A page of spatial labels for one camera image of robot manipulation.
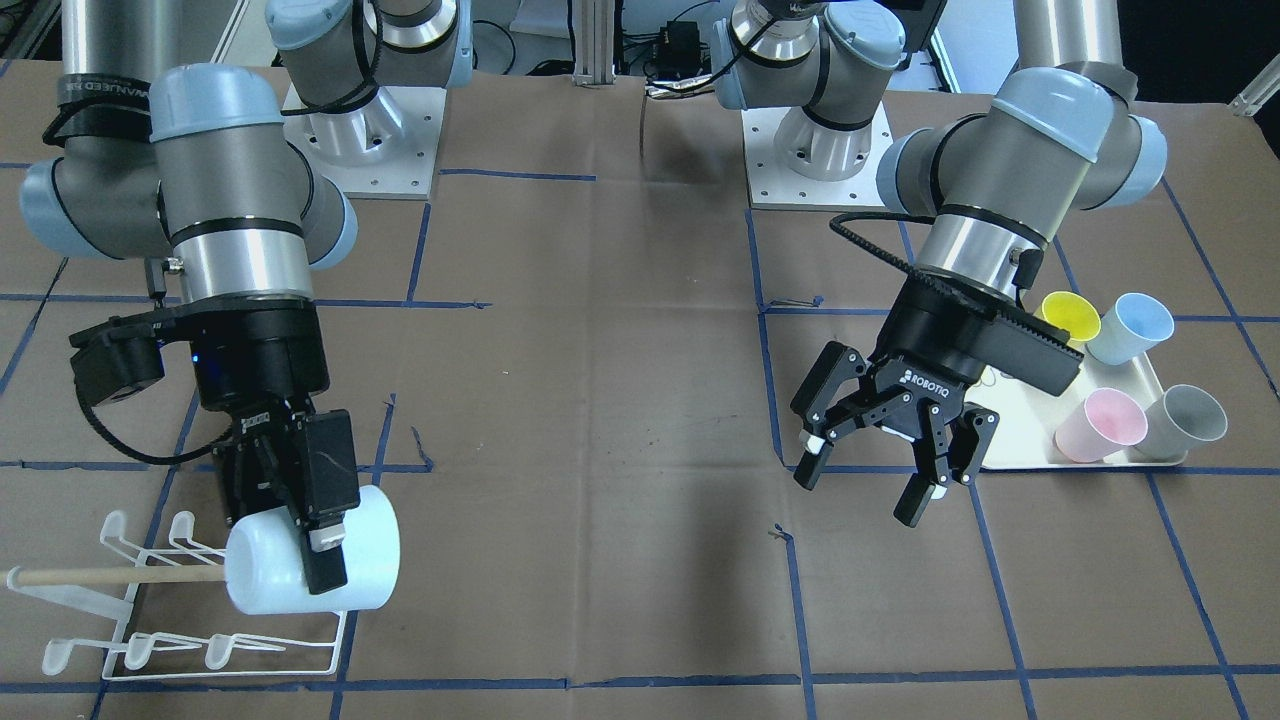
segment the pink cup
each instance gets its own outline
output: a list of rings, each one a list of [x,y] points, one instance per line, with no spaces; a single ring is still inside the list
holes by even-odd
[[[1053,443],[1074,462],[1097,462],[1147,437],[1147,414],[1126,393],[1100,387],[1057,427]]]

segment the light blue cup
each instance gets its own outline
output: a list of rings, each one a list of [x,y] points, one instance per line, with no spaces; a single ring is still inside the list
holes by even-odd
[[[1085,347],[1098,363],[1121,365],[1174,334],[1174,316],[1158,300],[1140,292],[1121,295],[1102,316],[1098,337]]]

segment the white cup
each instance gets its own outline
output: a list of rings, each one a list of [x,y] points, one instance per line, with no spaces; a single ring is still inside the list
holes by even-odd
[[[360,488],[360,506],[343,516],[347,584],[307,591],[301,537],[289,511],[276,507],[241,518],[227,541],[227,594],[246,615],[338,612],[381,607],[399,574],[399,528],[381,489]]]

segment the white tray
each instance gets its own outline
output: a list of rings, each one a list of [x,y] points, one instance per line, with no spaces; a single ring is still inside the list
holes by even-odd
[[[1152,460],[1132,447],[1112,452],[1097,462],[1073,462],[1062,455],[1053,445],[1053,430],[1100,387],[1121,389],[1143,407],[1165,392],[1146,354],[1124,365],[1103,365],[1085,352],[1080,374],[1061,397],[1053,397],[987,368],[982,380],[965,397],[1000,413],[1000,428],[982,466],[988,470],[1139,468],[1178,465],[1187,459],[1187,454],[1183,454],[1172,460]]]

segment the light blue joint cap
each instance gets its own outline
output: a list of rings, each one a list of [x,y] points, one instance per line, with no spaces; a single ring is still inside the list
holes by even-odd
[[[876,190],[879,192],[881,202],[891,213],[906,213],[902,197],[897,193],[897,164],[902,160],[902,149],[916,135],[929,128],[913,131],[911,135],[902,136],[893,141],[881,158],[879,167],[876,168]]]
[[[1059,68],[1018,70],[1005,79],[991,106],[1089,163],[1098,161],[1098,147],[1111,127],[1112,105],[1107,91],[1083,76]]]
[[[1160,178],[1165,177],[1165,164],[1169,161],[1169,142],[1165,133],[1160,132],[1160,126],[1147,118],[1129,115],[1142,132],[1142,145],[1138,147],[1138,160],[1134,161],[1129,177],[1125,178],[1120,190],[1110,200],[1098,208],[1120,208],[1133,205],[1147,196]]]
[[[892,70],[902,61],[906,31],[888,8],[872,0],[832,3],[826,18],[831,36],[872,65]]]
[[[271,0],[266,27],[276,50],[297,50],[324,37],[349,9],[351,0]]]
[[[244,68],[183,65],[151,85],[151,142],[268,123],[284,124],[275,91]]]
[[[718,19],[712,26],[712,67],[723,68],[733,58],[733,46],[728,41],[728,20]],[[746,97],[742,95],[742,81],[737,77],[737,67],[716,81],[716,100],[728,110],[745,110]]]
[[[329,184],[333,181],[325,178]],[[338,233],[338,242],[333,243],[329,252],[324,258],[311,263],[312,270],[328,270],[329,268],[342,263],[351,254],[351,249],[356,246],[356,236],[360,233],[360,222],[356,219],[356,209],[351,206],[351,200],[347,200],[346,195],[338,192],[342,196],[342,232]]]
[[[32,234],[41,245],[59,255],[114,260],[84,240],[72,219],[67,217],[67,210],[63,208],[61,200],[58,199],[58,190],[54,187],[54,165],[56,163],[58,160],[45,160],[27,169],[27,177],[22,181],[22,190],[18,192],[22,219],[27,220],[27,227],[31,228]]]
[[[453,67],[449,68],[449,79],[444,87],[462,87],[471,82],[471,74],[475,72],[471,67],[476,51],[471,40],[471,0],[460,0],[458,17],[454,22],[458,23],[458,40],[453,46]]]

